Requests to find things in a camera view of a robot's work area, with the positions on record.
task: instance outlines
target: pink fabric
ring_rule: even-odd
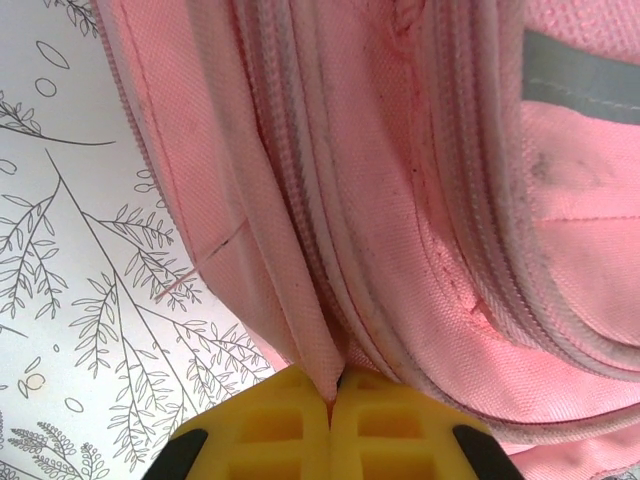
[[[519,100],[525,22],[640,63],[640,7],[584,2],[95,3],[187,248],[267,356],[327,398],[345,362],[374,365],[487,422],[526,478],[564,480],[640,460],[640,132]],[[453,186],[485,159],[488,189],[530,202],[503,198],[516,253],[491,271],[523,279],[558,351],[474,267],[456,206],[484,218],[489,197]]]

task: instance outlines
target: gray reflective strip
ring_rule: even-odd
[[[523,98],[640,125],[640,66],[591,55],[527,31]]]

